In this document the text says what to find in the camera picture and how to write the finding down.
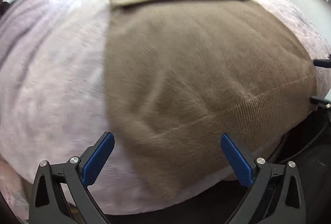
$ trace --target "silver screw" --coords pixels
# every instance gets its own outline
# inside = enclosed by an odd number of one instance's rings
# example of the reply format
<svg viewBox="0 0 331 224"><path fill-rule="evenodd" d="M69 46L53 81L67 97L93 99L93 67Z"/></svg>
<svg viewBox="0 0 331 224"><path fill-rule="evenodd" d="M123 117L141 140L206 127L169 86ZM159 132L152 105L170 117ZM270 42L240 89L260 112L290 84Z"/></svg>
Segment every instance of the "silver screw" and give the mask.
<svg viewBox="0 0 331 224"><path fill-rule="evenodd" d="M257 158L256 161L258 162L258 164L265 164L264 158Z"/></svg>
<svg viewBox="0 0 331 224"><path fill-rule="evenodd" d="M42 160L42 161L39 163L39 166L40 166L40 167L44 167L44 166L46 166L46 164L47 164L47 161L46 161L46 160Z"/></svg>
<svg viewBox="0 0 331 224"><path fill-rule="evenodd" d="M72 157L70 159L70 163L77 163L78 162L78 158L77 157Z"/></svg>
<svg viewBox="0 0 331 224"><path fill-rule="evenodd" d="M294 168L295 167L295 162L289 161L289 166L292 167L292 168Z"/></svg>

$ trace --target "black pants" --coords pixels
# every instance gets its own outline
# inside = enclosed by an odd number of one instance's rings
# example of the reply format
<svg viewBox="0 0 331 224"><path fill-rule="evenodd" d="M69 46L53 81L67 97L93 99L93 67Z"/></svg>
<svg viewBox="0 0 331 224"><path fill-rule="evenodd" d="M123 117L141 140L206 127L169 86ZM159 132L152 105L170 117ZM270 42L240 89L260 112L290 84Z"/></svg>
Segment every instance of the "black pants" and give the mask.
<svg viewBox="0 0 331 224"><path fill-rule="evenodd" d="M300 145L300 141L309 140L325 123L319 114L313 114L304 124L292 130L286 153ZM329 129L322 139L311 148L293 159L297 163L306 202L307 224L331 223L331 142ZM247 189L238 181L219 182L200 195L169 208L125 216L108 216L113 224L222 224L235 210Z"/></svg>

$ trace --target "brown sweater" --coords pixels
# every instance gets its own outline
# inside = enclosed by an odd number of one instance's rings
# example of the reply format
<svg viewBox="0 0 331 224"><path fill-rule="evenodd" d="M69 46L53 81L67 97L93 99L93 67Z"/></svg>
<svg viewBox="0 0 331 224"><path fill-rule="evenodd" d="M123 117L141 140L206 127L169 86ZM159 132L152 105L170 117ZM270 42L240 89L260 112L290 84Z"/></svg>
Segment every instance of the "brown sweater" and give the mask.
<svg viewBox="0 0 331 224"><path fill-rule="evenodd" d="M316 91L300 41L256 2L114 4L105 50L112 131L164 199L228 165L223 133L255 151L302 121Z"/></svg>

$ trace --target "white blanket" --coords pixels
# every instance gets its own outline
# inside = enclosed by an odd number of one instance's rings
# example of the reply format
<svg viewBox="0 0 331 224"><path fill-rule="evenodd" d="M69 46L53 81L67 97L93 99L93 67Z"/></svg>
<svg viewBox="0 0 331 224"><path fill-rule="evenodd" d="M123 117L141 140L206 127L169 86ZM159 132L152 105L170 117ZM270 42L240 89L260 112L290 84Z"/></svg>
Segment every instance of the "white blanket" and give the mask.
<svg viewBox="0 0 331 224"><path fill-rule="evenodd" d="M255 1L283 21L312 58L328 56L327 41L288 0ZM102 62L110 15L108 0L23 0L0 21L0 153L31 183L40 161L66 162L109 130ZM325 96L330 74L317 73L318 95ZM104 213L133 214L180 203L230 173L228 167L173 200L157 200L116 141L89 190Z"/></svg>

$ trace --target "cable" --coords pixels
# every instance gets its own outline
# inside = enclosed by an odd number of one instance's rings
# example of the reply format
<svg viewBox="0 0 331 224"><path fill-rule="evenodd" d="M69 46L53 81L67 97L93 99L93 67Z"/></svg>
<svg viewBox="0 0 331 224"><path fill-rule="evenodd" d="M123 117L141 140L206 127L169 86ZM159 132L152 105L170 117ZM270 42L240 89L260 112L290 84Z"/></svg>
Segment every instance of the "cable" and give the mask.
<svg viewBox="0 0 331 224"><path fill-rule="evenodd" d="M293 156L286 158L282 161L279 161L277 164L284 164L284 163L288 162L289 160L295 158L296 156L300 155L302 152L304 152L308 147L310 147L312 145L312 143L314 143L317 140L317 138L322 134L323 131L325 131L325 129L327 128L328 125L329 125L329 121L327 121L327 123L320 130L320 132L303 149L301 149L298 153L294 154Z"/></svg>

